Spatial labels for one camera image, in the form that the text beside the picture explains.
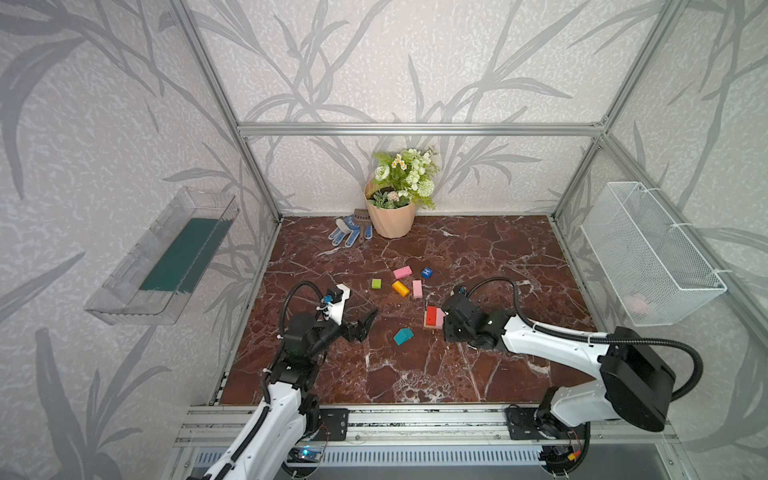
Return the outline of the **pink block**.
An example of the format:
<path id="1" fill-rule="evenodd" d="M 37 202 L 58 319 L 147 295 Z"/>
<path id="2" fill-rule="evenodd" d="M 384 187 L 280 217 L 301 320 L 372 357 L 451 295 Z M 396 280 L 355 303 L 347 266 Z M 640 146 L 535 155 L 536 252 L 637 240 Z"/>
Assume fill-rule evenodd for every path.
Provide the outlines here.
<path id="1" fill-rule="evenodd" d="M 412 293 L 415 299 L 421 299 L 423 297 L 423 285 L 420 280 L 414 280 L 412 282 Z"/>
<path id="2" fill-rule="evenodd" d="M 437 328 L 442 328 L 443 327 L 444 317 L 445 317 L 445 312 L 442 309 L 437 308 L 436 309 L 436 316 L 435 316 L 435 320 L 436 320 L 435 325 L 436 325 Z"/>
<path id="3" fill-rule="evenodd" d="M 401 279 L 410 276 L 413 273 L 410 266 L 405 266 L 393 271 L 393 275 L 396 279 Z"/>

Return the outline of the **red rectangular block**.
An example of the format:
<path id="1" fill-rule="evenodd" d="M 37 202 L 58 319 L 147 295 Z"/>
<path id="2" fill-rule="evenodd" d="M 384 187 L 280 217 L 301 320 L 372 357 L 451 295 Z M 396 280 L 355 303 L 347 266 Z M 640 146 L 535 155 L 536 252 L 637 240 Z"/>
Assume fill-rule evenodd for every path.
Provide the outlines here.
<path id="1" fill-rule="evenodd" d="M 434 306 L 428 306 L 425 311 L 424 325 L 430 328 L 437 327 L 438 312 Z"/>

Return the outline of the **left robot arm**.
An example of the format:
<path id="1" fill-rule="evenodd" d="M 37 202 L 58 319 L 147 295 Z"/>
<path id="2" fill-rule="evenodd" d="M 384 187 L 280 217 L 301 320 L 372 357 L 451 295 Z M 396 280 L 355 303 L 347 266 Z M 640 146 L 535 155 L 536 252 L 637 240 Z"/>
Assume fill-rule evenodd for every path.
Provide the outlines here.
<path id="1" fill-rule="evenodd" d="M 320 428 L 319 404 L 311 393 L 320 358 L 338 339 L 364 341 L 378 314 L 355 323 L 333 319 L 324 310 L 295 315 L 281 334 L 278 353 L 261 381 L 263 398 L 225 453 L 204 479 L 272 479 L 301 439 Z"/>

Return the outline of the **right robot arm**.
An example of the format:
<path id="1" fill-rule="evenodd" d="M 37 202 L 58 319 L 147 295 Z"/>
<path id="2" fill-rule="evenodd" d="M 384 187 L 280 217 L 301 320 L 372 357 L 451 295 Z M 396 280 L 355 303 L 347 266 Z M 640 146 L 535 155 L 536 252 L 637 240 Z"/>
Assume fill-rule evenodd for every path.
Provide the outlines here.
<path id="1" fill-rule="evenodd" d="M 541 357 L 588 375 L 575 387 L 552 387 L 531 426 L 555 438 L 593 421 L 624 420 L 650 432 L 665 428 L 676 375 L 646 340 L 627 328 L 611 334 L 546 327 L 515 310 L 486 313 L 467 295 L 441 306 L 445 340 L 477 350 Z"/>

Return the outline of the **teal wedge block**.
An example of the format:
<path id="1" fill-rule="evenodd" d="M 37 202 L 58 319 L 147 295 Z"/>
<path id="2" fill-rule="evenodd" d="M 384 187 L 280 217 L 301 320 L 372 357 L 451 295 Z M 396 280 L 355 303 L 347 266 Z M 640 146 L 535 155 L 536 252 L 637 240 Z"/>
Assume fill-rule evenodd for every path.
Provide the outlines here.
<path id="1" fill-rule="evenodd" d="M 394 335 L 393 340 L 398 346 L 400 346 L 411 340 L 413 337 L 414 333 L 410 328 L 402 328 Z"/>

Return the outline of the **orange rectangular block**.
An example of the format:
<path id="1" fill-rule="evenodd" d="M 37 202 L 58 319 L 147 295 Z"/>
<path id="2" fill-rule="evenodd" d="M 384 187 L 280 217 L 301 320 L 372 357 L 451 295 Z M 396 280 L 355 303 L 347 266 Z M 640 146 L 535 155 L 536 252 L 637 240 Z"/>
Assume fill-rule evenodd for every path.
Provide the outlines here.
<path id="1" fill-rule="evenodd" d="M 408 297 L 410 295 L 410 289 L 406 287 L 401 281 L 397 280 L 392 284 L 392 288 L 400 294 L 402 297 Z"/>

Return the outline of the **blue dotted work glove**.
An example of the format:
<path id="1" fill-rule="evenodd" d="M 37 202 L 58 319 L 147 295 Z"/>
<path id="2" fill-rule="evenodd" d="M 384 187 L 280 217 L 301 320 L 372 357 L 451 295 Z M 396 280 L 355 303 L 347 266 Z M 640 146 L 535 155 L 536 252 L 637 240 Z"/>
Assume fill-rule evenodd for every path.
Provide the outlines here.
<path id="1" fill-rule="evenodd" d="M 369 220 L 359 220 L 349 215 L 336 218 L 335 225 L 335 230 L 329 235 L 329 240 L 334 247 L 343 245 L 350 248 L 359 238 L 365 240 L 373 238 L 373 225 Z"/>

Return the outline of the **beige flower pot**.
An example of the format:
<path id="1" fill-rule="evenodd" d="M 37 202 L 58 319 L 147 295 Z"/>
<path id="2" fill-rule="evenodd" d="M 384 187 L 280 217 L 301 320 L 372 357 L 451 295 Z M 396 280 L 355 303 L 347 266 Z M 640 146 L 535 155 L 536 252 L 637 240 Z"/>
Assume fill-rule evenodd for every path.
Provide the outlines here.
<path id="1" fill-rule="evenodd" d="M 376 204 L 376 200 L 387 202 L 391 187 L 382 187 L 369 181 L 364 188 L 367 201 L 366 207 L 375 231 L 387 239 L 401 238 L 408 234 L 413 226 L 418 207 L 414 203 L 398 208 L 384 208 Z"/>

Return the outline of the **left green circuit board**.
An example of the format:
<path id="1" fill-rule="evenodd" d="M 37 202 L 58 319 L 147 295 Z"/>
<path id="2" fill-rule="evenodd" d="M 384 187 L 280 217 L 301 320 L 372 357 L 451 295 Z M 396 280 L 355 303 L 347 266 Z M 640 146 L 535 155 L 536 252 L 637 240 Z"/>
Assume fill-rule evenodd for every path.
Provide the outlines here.
<path id="1" fill-rule="evenodd" d="M 286 463 L 289 465 L 318 464 L 322 460 L 323 453 L 324 453 L 323 447 L 295 446 L 289 451 Z"/>

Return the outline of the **green artificial plant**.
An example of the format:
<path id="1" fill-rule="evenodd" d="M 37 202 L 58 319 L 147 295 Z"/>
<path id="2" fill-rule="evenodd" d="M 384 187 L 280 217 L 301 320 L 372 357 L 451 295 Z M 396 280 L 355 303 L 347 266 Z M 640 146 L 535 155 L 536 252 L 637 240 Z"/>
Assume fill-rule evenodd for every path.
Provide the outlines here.
<path id="1" fill-rule="evenodd" d="M 405 149 L 398 153 L 376 152 L 373 191 L 366 195 L 370 205 L 395 210 L 415 205 L 434 209 L 432 199 L 439 171 L 437 151 L 433 148 Z"/>

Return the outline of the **pink object in basket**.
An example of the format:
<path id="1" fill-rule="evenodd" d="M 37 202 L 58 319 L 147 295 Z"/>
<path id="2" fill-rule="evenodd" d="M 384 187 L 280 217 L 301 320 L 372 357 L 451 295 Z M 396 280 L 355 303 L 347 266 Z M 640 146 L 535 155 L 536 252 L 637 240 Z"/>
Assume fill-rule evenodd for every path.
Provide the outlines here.
<path id="1" fill-rule="evenodd" d="M 623 304 L 632 316 L 645 316 L 650 311 L 650 302 L 640 293 L 627 295 L 623 297 Z"/>

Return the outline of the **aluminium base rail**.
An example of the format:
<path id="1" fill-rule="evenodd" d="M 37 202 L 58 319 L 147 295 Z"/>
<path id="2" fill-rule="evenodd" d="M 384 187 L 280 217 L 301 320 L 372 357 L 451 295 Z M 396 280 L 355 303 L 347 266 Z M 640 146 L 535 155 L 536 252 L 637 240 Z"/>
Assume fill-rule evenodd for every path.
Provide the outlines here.
<path id="1" fill-rule="evenodd" d="M 565 439 L 513 439 L 505 404 L 336 405 L 344 409 L 346 438 L 323 430 L 295 446 L 323 447 L 314 465 L 281 465 L 274 478 L 339 478 L 372 470 L 389 478 L 481 479 L 685 479 L 689 473 L 671 428 L 641 431 L 613 420 L 590 425 Z M 176 437 L 164 470 L 167 479 L 202 475 L 234 442 L 255 407 L 193 407 Z"/>

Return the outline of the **clear plastic wall shelf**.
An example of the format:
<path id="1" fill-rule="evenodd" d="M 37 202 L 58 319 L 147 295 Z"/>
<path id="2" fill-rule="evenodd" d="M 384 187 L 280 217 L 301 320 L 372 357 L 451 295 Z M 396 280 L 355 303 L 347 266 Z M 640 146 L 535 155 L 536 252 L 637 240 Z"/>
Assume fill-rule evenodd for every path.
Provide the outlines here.
<path id="1" fill-rule="evenodd" d="M 84 310 L 109 325 L 175 324 L 239 212 L 233 194 L 180 188 Z"/>

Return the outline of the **aluminium cage frame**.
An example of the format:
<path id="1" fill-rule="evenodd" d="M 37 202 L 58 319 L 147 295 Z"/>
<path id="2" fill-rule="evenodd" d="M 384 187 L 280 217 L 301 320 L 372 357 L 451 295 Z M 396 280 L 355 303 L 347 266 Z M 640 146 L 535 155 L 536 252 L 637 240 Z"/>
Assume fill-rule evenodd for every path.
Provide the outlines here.
<path id="1" fill-rule="evenodd" d="M 578 184 L 586 176 L 602 148 L 609 152 L 621 170 L 632 180 L 647 188 L 672 219 L 678 222 L 681 231 L 687 234 L 693 245 L 714 267 L 723 268 L 724 260 L 707 244 L 701 231 L 687 226 L 687 219 L 658 183 L 651 179 L 646 170 L 632 160 L 626 148 L 612 135 L 612 130 L 621 113 L 626 110 L 631 96 L 639 88 L 642 78 L 651 68 L 655 57 L 662 51 L 663 45 L 673 33 L 675 27 L 690 6 L 688 1 L 667 1 L 662 4 L 659 17 L 650 30 L 649 37 L 643 43 L 631 65 L 629 72 L 619 87 L 618 93 L 603 119 L 597 123 L 428 123 L 428 122 L 256 122 L 240 123 L 223 90 L 214 63 L 206 51 L 199 22 L 194 18 L 191 8 L 183 1 L 169 3 L 170 16 L 183 34 L 186 45 L 200 67 L 216 104 L 224 116 L 228 132 L 233 137 L 236 147 L 251 168 L 255 178 L 269 201 L 274 196 L 266 185 L 265 176 L 259 170 L 245 139 L 250 136 L 537 136 L 537 137 L 590 137 L 589 149 L 584 154 L 574 176 L 569 181 L 565 193 L 555 208 L 555 216 L 562 214 L 565 204 L 574 195 Z"/>

